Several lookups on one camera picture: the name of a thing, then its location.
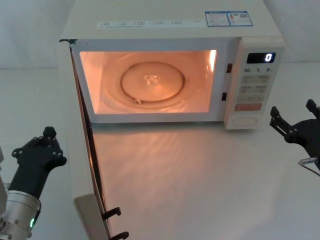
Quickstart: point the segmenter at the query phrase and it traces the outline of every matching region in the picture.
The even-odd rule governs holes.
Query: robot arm
[[[13,150],[12,156],[19,167],[8,188],[5,212],[0,217],[0,240],[26,240],[31,237],[40,214],[39,198],[50,171],[66,164],[67,159],[53,127],[46,127],[43,136],[34,137]]]
[[[316,171],[306,167],[307,164],[314,163],[320,170],[320,107],[309,99],[306,108],[313,113],[315,119],[304,120],[291,126],[274,106],[270,113],[270,126],[280,133],[287,143],[301,145],[310,158],[300,160],[299,165],[320,176]]]
[[[0,163],[4,160],[4,155],[2,154],[0,147]],[[2,178],[0,176],[0,216],[6,211],[7,204],[7,193],[5,190],[4,183],[2,182]]]

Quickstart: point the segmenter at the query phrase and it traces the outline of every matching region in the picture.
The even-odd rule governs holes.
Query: microwave door
[[[108,221],[104,220],[108,212],[103,199],[98,165],[96,165],[91,126],[84,111],[68,42],[60,42],[57,45],[57,56],[73,202],[90,240],[112,239]]]

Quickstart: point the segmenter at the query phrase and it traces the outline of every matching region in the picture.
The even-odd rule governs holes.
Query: white table surface
[[[68,157],[58,71],[0,70],[0,172],[17,169],[11,151],[54,126]],[[268,108],[290,123],[320,105],[320,63],[282,64]],[[130,240],[318,240],[320,178],[297,165],[304,149],[271,127],[226,132],[221,124],[96,130],[112,232]],[[32,240],[86,240],[73,205],[69,165],[53,170],[40,197]]]
[[[0,174],[5,183],[11,182],[18,167],[12,150],[40,136],[45,126],[55,128],[68,157],[58,77],[56,69],[0,70],[0,146],[4,155]],[[31,240],[88,239],[73,204],[68,162],[51,171],[40,200],[42,210]]]
[[[318,240],[320,177],[298,166],[305,150],[269,126],[320,105],[320,64],[280,66],[260,130],[221,123],[95,125],[112,233],[130,240]]]

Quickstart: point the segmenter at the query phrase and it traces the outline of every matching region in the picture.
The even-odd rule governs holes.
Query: microwave label
[[[205,18],[208,27],[230,27],[225,11],[206,11]]]
[[[227,11],[226,15],[231,27],[252,27],[252,21],[247,11]]]
[[[99,21],[97,29],[204,28],[205,20]]]

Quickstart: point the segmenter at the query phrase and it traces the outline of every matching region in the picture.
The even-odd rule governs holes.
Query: white backdrop
[[[0,68],[56,67],[55,45],[73,2],[1,0]],[[320,62],[320,1],[265,0],[265,4],[285,38],[283,61]]]

